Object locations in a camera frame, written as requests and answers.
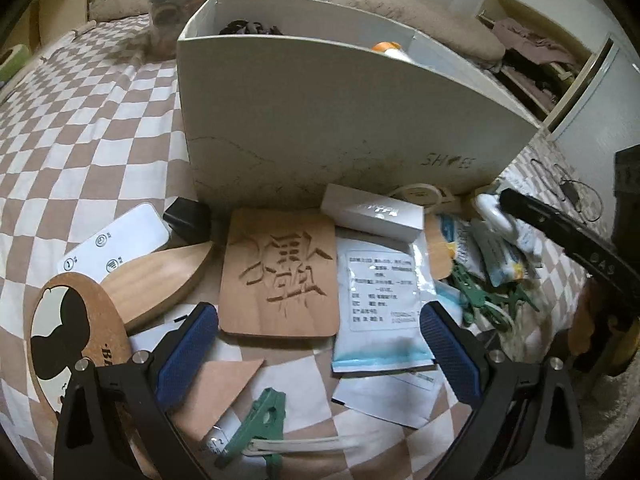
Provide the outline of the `carved wooden plaque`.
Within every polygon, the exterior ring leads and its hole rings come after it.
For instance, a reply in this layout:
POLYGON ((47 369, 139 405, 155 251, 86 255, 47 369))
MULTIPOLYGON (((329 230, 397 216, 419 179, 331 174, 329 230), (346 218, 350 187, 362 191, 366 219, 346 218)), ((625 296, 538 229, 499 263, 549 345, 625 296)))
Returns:
POLYGON ((318 211, 233 211, 218 315, 231 335, 328 338, 340 327, 335 224, 318 211))

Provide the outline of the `pink triangular leather piece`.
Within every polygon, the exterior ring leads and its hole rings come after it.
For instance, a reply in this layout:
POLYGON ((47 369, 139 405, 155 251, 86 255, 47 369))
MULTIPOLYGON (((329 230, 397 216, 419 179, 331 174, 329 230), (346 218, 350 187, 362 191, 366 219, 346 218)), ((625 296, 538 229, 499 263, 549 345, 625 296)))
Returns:
POLYGON ((200 442, 250 383, 263 360, 209 361, 194 378, 171 421, 190 441, 200 442))

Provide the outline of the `leaf-shaped wooden piece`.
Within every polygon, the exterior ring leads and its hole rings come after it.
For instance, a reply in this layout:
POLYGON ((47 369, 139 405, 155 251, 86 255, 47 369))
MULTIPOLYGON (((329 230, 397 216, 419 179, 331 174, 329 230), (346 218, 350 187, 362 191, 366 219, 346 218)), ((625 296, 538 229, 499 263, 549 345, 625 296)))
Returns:
POLYGON ((107 275, 102 288, 132 333, 186 298, 202 278, 213 242, 153 252, 107 275))

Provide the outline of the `green plastic clothes peg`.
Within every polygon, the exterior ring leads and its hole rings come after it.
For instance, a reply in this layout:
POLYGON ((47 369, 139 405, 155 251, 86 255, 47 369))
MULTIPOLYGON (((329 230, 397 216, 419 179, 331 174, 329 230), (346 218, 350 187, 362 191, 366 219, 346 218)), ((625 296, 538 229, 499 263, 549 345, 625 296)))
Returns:
POLYGON ((281 441, 285 421, 286 394, 273 388, 262 390, 260 397, 253 402, 248 415, 231 440, 218 453, 215 466, 218 469, 228 467, 253 440, 281 441))

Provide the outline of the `white remote control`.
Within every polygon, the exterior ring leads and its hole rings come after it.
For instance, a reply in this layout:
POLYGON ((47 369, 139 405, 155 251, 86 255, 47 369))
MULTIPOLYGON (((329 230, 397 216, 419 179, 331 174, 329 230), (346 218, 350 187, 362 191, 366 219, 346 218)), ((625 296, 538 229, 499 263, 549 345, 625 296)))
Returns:
POLYGON ((101 283, 123 264, 164 248, 169 237, 156 209, 143 203, 68 252, 56 265, 56 272, 79 273, 101 283))

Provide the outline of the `blue white mask packet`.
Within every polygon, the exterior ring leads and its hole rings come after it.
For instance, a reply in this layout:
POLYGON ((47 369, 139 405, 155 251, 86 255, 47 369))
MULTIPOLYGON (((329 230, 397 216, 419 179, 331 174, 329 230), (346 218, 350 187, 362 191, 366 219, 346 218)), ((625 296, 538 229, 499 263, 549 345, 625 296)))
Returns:
POLYGON ((436 298, 426 239, 412 243, 349 230, 336 234, 340 328, 336 374, 399 372, 430 366, 420 312, 436 298))

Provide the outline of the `black small charger block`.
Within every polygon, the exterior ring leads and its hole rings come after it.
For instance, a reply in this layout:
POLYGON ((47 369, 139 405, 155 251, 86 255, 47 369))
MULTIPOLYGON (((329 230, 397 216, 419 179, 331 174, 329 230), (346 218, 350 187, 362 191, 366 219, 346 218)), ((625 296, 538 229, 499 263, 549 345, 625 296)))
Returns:
POLYGON ((206 204, 177 197, 163 213, 163 220, 186 244, 201 244, 210 239, 212 215, 206 204))

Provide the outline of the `white long slim box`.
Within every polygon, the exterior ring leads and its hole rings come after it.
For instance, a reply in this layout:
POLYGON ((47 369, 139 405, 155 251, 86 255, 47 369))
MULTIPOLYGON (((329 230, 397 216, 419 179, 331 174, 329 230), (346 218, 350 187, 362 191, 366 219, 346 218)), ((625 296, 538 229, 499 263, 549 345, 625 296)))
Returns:
POLYGON ((424 230, 421 206, 343 185, 326 187, 320 209, 341 228, 400 242, 412 243, 424 230))

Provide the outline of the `checkered bed sheet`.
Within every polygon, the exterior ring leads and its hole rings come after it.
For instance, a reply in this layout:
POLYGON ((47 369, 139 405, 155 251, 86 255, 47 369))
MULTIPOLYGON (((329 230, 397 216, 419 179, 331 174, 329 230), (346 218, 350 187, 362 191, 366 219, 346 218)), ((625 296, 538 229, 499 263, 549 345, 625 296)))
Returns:
MULTIPOLYGON (((176 66, 145 57, 148 19, 101 24, 59 50, 1 107, 1 425, 28 470, 51 477, 55 424, 27 366, 28 326, 40 288, 76 245, 141 203, 163 211, 192 197, 176 66)), ((333 402, 337 384, 326 342, 296 346, 223 336, 215 360, 262 361, 233 405, 240 422, 265 388, 288 397, 292 439, 359 430, 380 440, 326 458, 292 456, 287 479, 424 479, 469 409, 439 391, 419 430, 333 402)))

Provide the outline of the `white cardboard shoe box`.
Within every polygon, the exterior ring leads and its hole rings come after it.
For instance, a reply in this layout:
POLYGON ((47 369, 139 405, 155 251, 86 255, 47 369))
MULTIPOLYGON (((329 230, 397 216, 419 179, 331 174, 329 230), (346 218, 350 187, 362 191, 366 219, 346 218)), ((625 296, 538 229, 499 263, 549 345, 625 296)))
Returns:
POLYGON ((330 183, 469 192, 538 129, 494 78, 440 42, 317 0, 207 0, 178 38, 177 73, 196 194, 220 211, 315 207, 330 183), (219 35, 235 20, 282 36, 219 35), (371 50, 383 41, 414 63, 371 50))

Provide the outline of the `avocado plush toy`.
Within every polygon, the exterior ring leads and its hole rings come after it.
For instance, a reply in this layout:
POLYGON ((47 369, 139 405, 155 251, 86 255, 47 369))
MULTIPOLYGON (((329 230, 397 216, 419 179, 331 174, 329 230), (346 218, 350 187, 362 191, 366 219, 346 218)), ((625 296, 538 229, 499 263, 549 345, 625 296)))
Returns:
POLYGON ((32 56, 26 44, 17 44, 1 55, 0 82, 9 82, 29 61, 32 56))

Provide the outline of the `black hair claw clip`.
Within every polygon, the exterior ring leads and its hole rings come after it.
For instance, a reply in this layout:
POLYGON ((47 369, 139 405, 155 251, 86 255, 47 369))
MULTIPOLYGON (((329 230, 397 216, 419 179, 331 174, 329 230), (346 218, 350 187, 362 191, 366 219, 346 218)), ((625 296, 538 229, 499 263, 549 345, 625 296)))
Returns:
POLYGON ((228 23, 219 32, 219 35, 266 35, 282 36, 277 26, 265 26, 261 22, 235 20, 228 23))

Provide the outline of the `wooden headboard shelf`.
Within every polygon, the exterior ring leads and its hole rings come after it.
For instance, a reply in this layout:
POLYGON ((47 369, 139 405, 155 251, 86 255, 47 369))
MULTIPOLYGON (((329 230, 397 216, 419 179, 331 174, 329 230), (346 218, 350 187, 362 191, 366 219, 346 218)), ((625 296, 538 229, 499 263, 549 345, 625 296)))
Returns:
POLYGON ((36 52, 88 22, 91 0, 28 0, 1 24, 1 53, 17 44, 36 52))

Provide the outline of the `beige fluffy blanket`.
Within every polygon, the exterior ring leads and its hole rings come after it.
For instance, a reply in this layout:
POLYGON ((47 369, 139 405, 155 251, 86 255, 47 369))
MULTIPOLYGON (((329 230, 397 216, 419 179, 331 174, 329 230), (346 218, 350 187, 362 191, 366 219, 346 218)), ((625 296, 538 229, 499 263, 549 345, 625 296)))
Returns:
MULTIPOLYGON (((423 32, 457 54, 480 65, 500 63, 506 47, 475 18, 456 14, 422 0, 329 0, 341 6, 378 14, 423 32)), ((149 15, 149 0, 91 0, 89 18, 109 22, 149 15)))

